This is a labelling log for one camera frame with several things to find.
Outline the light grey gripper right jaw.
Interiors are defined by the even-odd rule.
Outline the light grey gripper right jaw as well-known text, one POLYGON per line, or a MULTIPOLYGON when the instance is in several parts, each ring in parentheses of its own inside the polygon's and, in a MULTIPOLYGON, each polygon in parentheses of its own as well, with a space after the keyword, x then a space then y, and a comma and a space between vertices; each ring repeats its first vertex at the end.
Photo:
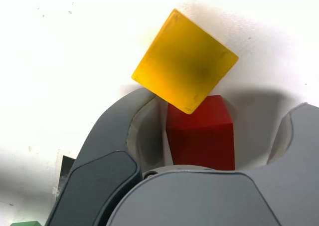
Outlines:
POLYGON ((110 226, 316 226, 319 109, 288 114, 292 139, 273 163, 247 171, 170 171, 135 186, 110 226))

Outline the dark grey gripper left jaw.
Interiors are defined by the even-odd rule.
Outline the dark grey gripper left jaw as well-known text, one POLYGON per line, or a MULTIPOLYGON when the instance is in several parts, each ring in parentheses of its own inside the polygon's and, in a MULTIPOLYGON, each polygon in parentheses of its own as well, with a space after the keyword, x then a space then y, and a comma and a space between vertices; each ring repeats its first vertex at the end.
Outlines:
POLYGON ((141 88, 97 120, 47 220, 49 226, 104 226, 143 173, 164 165, 160 104, 141 88))

